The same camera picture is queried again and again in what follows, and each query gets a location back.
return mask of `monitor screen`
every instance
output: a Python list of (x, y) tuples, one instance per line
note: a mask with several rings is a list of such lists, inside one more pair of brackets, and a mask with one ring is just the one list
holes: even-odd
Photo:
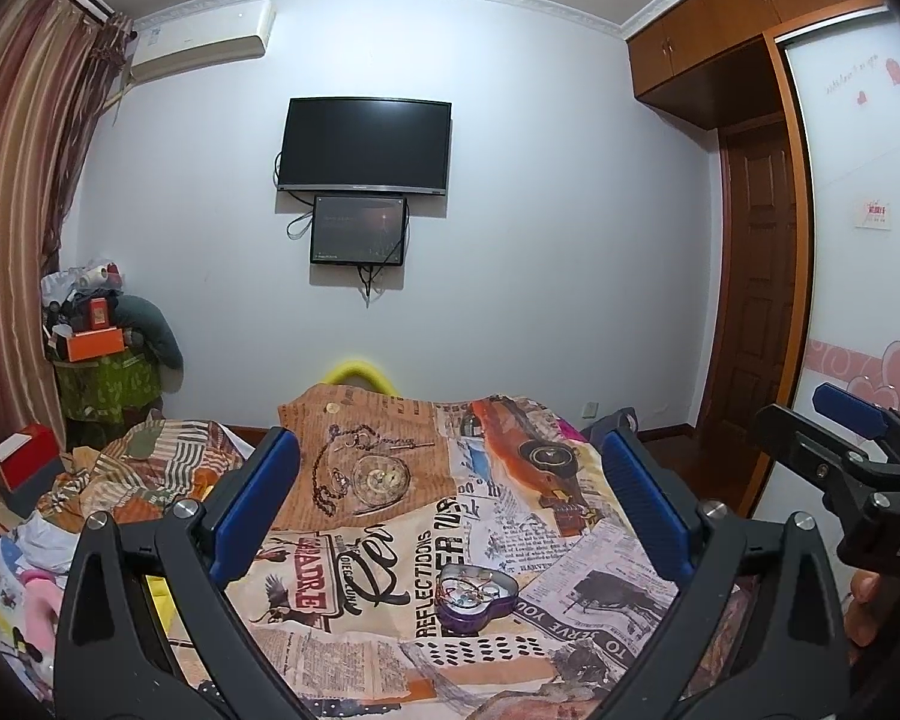
[(314, 198), (310, 262), (317, 265), (403, 265), (405, 197)]
[(450, 103), (294, 98), (277, 186), (446, 194)]

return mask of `sliding door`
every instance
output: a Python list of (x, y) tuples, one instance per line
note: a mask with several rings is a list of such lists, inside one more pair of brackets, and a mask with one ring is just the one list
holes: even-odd
[[(813, 295), (794, 408), (816, 414), (816, 387), (831, 382), (900, 409), (900, 24), (857, 16), (781, 41), (810, 160)], [(861, 447), (884, 459), (872, 442)], [(835, 557), (841, 530), (821, 493), (775, 466), (756, 517), (811, 512), (830, 549), (838, 586), (852, 573)]]

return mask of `hand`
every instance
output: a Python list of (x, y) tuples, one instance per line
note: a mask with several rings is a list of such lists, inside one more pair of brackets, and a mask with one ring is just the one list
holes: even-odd
[[(847, 638), (856, 647), (869, 647), (876, 638), (880, 625), (871, 611), (866, 607), (871, 603), (880, 589), (880, 575), (872, 571), (857, 571), (850, 580), (850, 593), (853, 600), (844, 615), (844, 630)], [(850, 662), (856, 661), (860, 652), (854, 649)]]

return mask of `metal screw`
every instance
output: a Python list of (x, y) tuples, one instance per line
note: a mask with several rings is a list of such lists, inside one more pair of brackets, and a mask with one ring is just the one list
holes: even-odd
[(813, 528), (816, 528), (817, 522), (807, 512), (797, 512), (794, 514), (794, 525), (797, 525), (797, 528), (802, 531), (812, 531)]
[(106, 525), (107, 517), (106, 512), (93, 512), (90, 517), (87, 517), (87, 527), (91, 531), (98, 531)]
[(729, 511), (722, 501), (703, 501), (703, 515), (707, 519), (723, 519)]
[(173, 504), (173, 516), (177, 519), (188, 519), (197, 513), (200, 504), (193, 498), (184, 498)]

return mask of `finger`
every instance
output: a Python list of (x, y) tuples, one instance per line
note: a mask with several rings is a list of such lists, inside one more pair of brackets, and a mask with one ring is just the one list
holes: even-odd
[(844, 615), (844, 630), (858, 647), (868, 647), (876, 638), (877, 624), (866, 607), (854, 601)]
[(880, 589), (880, 575), (872, 571), (857, 571), (850, 580), (850, 592), (861, 604), (874, 600)]

